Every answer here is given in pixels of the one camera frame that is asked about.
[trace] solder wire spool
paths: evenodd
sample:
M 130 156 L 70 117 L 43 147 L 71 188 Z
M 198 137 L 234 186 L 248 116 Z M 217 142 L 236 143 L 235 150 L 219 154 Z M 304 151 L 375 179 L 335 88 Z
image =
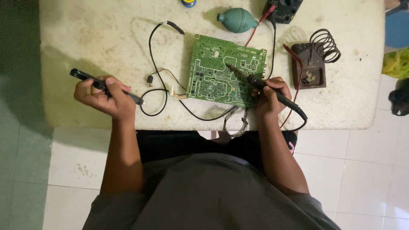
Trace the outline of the solder wire spool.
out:
M 196 0 L 181 0 L 182 4 L 187 8 L 192 8 L 196 4 Z

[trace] printed circuit board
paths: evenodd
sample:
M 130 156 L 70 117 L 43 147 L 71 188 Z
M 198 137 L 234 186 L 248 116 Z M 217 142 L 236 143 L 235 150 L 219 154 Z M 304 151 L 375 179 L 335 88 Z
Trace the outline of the printed circuit board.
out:
M 234 106 L 254 108 L 257 99 L 245 77 L 234 74 L 225 63 L 262 79 L 267 56 L 265 49 L 256 50 L 233 42 L 197 34 L 193 43 L 186 95 Z

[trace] blue object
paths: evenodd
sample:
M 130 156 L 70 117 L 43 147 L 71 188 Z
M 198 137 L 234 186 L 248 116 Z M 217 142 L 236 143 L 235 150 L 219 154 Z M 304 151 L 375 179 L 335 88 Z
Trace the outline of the blue object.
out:
M 386 17 L 385 45 L 401 49 L 409 46 L 409 12 L 399 11 Z
M 181 0 L 182 4 L 187 8 L 192 8 L 196 5 L 196 0 Z
M 243 8 L 232 8 L 223 14 L 218 14 L 217 21 L 233 33 L 246 32 L 251 28 L 256 28 L 258 24 L 252 14 Z

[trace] white table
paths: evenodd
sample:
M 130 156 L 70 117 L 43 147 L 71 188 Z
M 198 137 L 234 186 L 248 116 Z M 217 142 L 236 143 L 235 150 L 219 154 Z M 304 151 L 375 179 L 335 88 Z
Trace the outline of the white table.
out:
M 153 55 L 158 67 L 170 69 L 186 85 L 195 34 L 212 36 L 244 45 L 252 30 L 234 34 L 216 21 L 217 13 L 229 7 L 249 10 L 255 19 L 261 17 L 265 1 L 198 0 L 188 9 L 177 0 L 40 0 L 41 64 L 43 97 L 51 126 L 80 126 L 110 129 L 110 118 L 74 101 L 77 79 L 69 75 L 78 68 L 92 75 L 111 74 L 130 85 L 141 96 L 148 89 L 147 76 L 154 72 L 149 56 L 148 38 L 161 21 L 172 21 L 186 34 L 180 35 L 168 25 L 161 26 L 152 39 Z M 326 65 L 327 87 L 301 90 L 297 104 L 309 117 L 304 129 L 367 129 L 372 125 L 379 90 L 384 52 L 383 0 L 314 0 L 304 1 L 289 25 L 277 25 L 277 46 L 273 76 L 282 76 L 295 93 L 290 77 L 289 55 L 282 44 L 291 46 L 309 40 L 313 32 L 326 28 L 342 52 L 340 60 Z M 272 57 L 271 23 L 263 22 L 249 44 L 267 49 L 267 73 Z M 162 75 L 168 86 L 177 87 L 170 76 Z M 159 78 L 153 80 L 161 88 Z M 146 96 L 144 109 L 153 113 L 161 108 L 163 91 Z M 199 117 L 213 118 L 229 105 L 198 99 L 185 104 Z M 283 121 L 288 109 L 280 114 Z M 229 130 L 238 130 L 244 113 L 240 109 L 228 121 Z M 251 113 L 249 128 L 256 129 Z M 291 115 L 285 128 L 302 124 Z M 150 130 L 222 130 L 223 119 L 203 122 L 190 115 L 174 98 L 156 117 L 145 116 L 136 109 L 136 129 Z

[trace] green rubber bulb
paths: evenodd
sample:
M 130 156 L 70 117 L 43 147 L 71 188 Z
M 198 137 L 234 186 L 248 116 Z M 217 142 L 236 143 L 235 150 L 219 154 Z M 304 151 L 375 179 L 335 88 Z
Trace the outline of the green rubber bulb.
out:
M 232 8 L 223 14 L 217 14 L 217 21 L 233 33 L 246 32 L 250 28 L 256 28 L 258 23 L 250 12 L 243 8 Z

